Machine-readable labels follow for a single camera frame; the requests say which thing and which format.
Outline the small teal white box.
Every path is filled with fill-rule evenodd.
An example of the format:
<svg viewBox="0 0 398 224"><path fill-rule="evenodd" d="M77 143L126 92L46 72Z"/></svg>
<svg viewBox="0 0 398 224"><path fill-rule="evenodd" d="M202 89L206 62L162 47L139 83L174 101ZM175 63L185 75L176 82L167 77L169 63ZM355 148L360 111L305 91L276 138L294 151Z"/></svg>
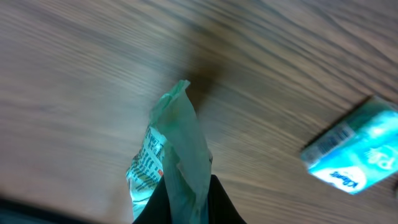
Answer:
<svg viewBox="0 0 398 224"><path fill-rule="evenodd" d="M373 96L303 149L312 176L357 194L397 172L397 104Z"/></svg>

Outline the teal wipes packet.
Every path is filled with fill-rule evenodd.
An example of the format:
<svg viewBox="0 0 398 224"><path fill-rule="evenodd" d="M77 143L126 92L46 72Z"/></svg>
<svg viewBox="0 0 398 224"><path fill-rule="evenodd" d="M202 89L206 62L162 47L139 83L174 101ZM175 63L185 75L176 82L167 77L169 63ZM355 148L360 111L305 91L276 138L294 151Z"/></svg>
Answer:
<svg viewBox="0 0 398 224"><path fill-rule="evenodd" d="M163 177L172 223L208 223L208 191L213 156L180 80L149 115L139 152L126 171L133 221Z"/></svg>

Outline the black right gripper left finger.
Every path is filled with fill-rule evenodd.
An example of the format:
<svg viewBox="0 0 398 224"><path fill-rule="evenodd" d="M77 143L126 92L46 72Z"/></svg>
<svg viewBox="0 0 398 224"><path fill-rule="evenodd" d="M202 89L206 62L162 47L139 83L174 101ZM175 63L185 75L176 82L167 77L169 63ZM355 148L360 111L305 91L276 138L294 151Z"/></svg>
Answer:
<svg viewBox="0 0 398 224"><path fill-rule="evenodd" d="M169 198L163 177L133 224L172 224Z"/></svg>

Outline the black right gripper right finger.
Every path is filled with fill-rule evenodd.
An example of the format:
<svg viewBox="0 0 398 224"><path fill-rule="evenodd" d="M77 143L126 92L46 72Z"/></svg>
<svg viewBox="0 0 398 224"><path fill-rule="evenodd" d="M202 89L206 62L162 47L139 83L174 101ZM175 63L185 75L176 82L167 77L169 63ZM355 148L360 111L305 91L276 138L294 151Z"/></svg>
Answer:
<svg viewBox="0 0 398 224"><path fill-rule="evenodd" d="M216 175L211 176L207 200L210 224L246 224Z"/></svg>

